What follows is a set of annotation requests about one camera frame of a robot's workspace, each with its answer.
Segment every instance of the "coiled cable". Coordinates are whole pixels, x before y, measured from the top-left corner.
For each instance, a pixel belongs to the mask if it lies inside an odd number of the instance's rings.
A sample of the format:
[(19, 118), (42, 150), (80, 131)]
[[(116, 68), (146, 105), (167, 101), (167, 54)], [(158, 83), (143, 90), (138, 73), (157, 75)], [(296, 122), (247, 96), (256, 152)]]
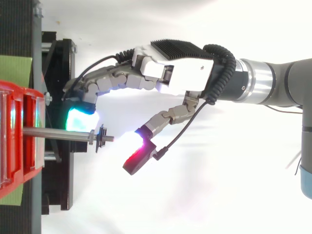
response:
[(131, 50), (127, 50), (127, 51), (124, 51), (124, 52), (120, 52), (119, 54), (116, 54), (116, 60), (119, 64), (121, 64), (122, 62), (125, 62), (125, 61), (129, 61), (132, 59), (133, 57), (133, 54), (134, 54), (135, 50), (134, 49), (131, 49)]
[(222, 94), (225, 86), (233, 76), (236, 69), (236, 60), (234, 55), (226, 48), (220, 45), (205, 45), (203, 50), (210, 53), (221, 61), (224, 61), (224, 69), (216, 83), (212, 86), (212, 91), (207, 96), (207, 103), (210, 105), (215, 105), (215, 102)]

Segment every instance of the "black frame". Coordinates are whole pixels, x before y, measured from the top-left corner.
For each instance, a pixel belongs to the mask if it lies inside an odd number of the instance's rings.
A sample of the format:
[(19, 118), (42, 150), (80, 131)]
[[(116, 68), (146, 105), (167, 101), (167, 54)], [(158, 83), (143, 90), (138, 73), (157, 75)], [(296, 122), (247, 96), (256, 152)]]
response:
[[(46, 107), (47, 127), (65, 129), (70, 102), (63, 102), (62, 89), (75, 78), (74, 43), (70, 39), (56, 41), (55, 32), (42, 32), (42, 42), (51, 43), (49, 52), (42, 53), (42, 71), (53, 101)], [(73, 206), (74, 152), (87, 152), (87, 142), (46, 139), (45, 150), (58, 150), (61, 161), (46, 161), (42, 170), (42, 214), (49, 214), (49, 205), (60, 205), (67, 211)]]

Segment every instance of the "black heat sink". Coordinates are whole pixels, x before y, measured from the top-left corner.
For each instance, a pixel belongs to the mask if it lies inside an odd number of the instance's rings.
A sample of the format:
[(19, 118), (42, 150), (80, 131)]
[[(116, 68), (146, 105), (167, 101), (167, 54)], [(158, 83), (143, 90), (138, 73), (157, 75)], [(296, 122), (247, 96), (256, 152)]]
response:
[(213, 59), (211, 54), (187, 41), (164, 39), (151, 41), (151, 45), (167, 60), (182, 58)]

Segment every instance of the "screw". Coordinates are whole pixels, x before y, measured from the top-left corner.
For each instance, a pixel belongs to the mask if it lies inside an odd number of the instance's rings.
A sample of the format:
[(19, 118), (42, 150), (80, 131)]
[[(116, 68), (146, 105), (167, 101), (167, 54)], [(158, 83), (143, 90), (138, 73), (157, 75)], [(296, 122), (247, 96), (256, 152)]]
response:
[(53, 100), (52, 97), (50, 96), (49, 92), (46, 92), (44, 94), (44, 99), (45, 99), (45, 105), (46, 106), (50, 105), (50, 102)]
[(114, 137), (113, 136), (103, 136), (103, 141), (113, 142), (114, 141)]
[(72, 51), (73, 51), (74, 54), (77, 53), (77, 46), (76, 46), (76, 45), (73, 45), (73, 46), (72, 46)]

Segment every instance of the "black cable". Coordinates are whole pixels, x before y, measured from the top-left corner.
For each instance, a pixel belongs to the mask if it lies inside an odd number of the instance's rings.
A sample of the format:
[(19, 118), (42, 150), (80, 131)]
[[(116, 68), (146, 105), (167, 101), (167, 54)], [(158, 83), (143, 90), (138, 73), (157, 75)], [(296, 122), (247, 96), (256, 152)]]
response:
[(300, 115), (302, 115), (302, 112), (280, 111), (280, 110), (275, 109), (275, 108), (273, 108), (273, 107), (271, 107), (271, 106), (266, 106), (266, 107), (270, 108), (271, 110), (280, 112), (280, 113), (286, 113), (286, 114), (300, 114)]
[(224, 69), (216, 83), (212, 86), (211, 93), (208, 94), (207, 102), (210, 105), (215, 105), (219, 96), (223, 93), (225, 86), (233, 76), (236, 69), (236, 60), (234, 55), (226, 48), (220, 45), (205, 45), (204, 51), (214, 55), (217, 59), (224, 61)]
[(80, 76), (74, 81), (74, 83), (72, 84), (72, 86), (66, 91), (65, 95), (64, 95), (64, 99), (68, 98), (68, 96), (73, 92), (74, 87), (78, 84), (78, 82), (83, 78), (83, 76), (90, 71), (92, 68), (94, 68), (95, 66), (99, 65), (100, 63), (108, 60), (108, 59), (116, 59), (116, 56), (111, 55), (105, 58), (100, 59), (99, 61), (93, 63), (91, 66), (89, 66), (88, 68), (86, 68), (81, 74)]
[(299, 169), (299, 166), (300, 166), (300, 162), (301, 162), (301, 157), (300, 157), (300, 160), (299, 160), (298, 165), (297, 165), (296, 173), (294, 175), (297, 175), (297, 172), (298, 172), (298, 169)]
[(134, 49), (131, 50), (127, 50), (124, 52), (120, 52), (119, 54), (116, 55), (111, 55), (105, 58), (100, 59), (99, 61), (93, 63), (91, 66), (89, 66), (87, 69), (85, 69), (79, 77), (77, 77), (77, 79), (74, 81), (74, 83), (72, 84), (72, 86), (66, 91), (65, 95), (64, 95), (64, 99), (68, 98), (68, 96), (73, 92), (75, 86), (78, 84), (78, 82), (83, 78), (83, 76), (90, 71), (92, 68), (94, 68), (95, 66), (99, 65), (100, 63), (108, 60), (108, 59), (116, 59), (116, 61), (121, 64), (123, 62), (129, 61), (132, 59), (133, 54), (134, 54)]
[(184, 128), (181, 130), (181, 132), (167, 146), (165, 146), (164, 148), (159, 150), (155, 155), (153, 155), (153, 157), (156, 160), (160, 160), (165, 155), (165, 153), (169, 150), (169, 148), (182, 136), (182, 134), (191, 125), (191, 123), (193, 122), (195, 117), (198, 115), (198, 113), (201, 111), (201, 109), (203, 109), (203, 107), (206, 104), (209, 104), (207, 100), (203, 104), (201, 104), (201, 106), (197, 109), (197, 111), (194, 113), (194, 115), (191, 117), (191, 119), (188, 121), (188, 123), (184, 126)]

